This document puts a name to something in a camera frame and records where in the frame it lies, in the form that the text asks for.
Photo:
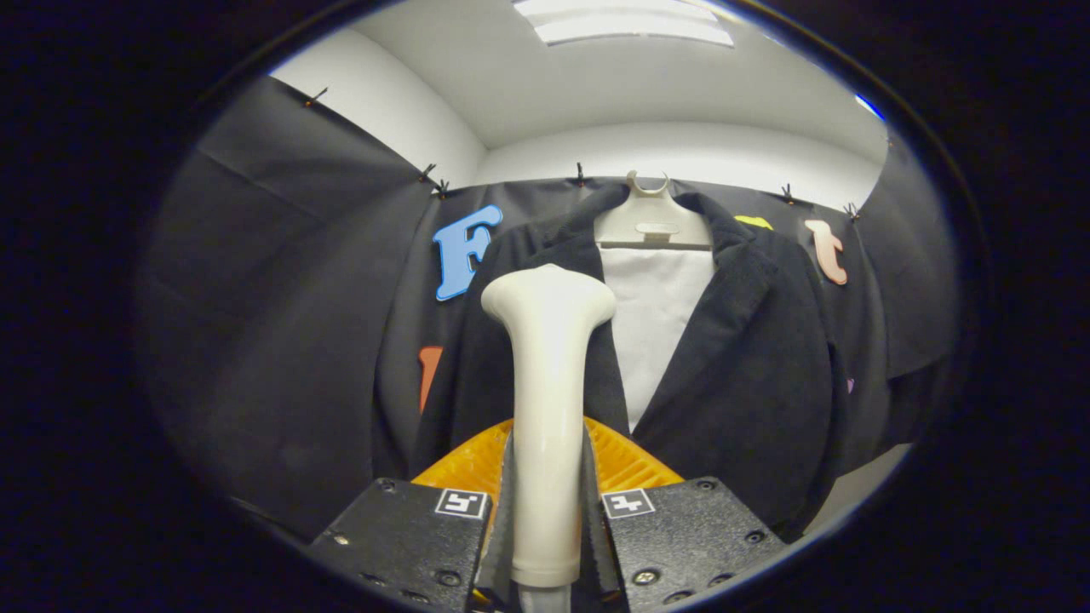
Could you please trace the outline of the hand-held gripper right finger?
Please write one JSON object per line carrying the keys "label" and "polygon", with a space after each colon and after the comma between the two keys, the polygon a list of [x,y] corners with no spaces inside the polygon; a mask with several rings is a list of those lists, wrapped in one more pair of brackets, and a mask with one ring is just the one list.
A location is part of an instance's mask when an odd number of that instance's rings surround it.
{"label": "hand-held gripper right finger", "polygon": [[610,426],[584,424],[584,581],[600,609],[669,608],[785,550],[718,478],[682,478]]}

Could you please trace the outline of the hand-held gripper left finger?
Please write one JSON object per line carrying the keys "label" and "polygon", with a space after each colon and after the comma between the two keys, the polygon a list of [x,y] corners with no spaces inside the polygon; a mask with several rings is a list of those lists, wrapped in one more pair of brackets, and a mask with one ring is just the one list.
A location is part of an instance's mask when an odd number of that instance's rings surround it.
{"label": "hand-held gripper left finger", "polygon": [[412,612],[513,604],[513,423],[486,428],[411,480],[378,478],[316,536],[311,558]]}

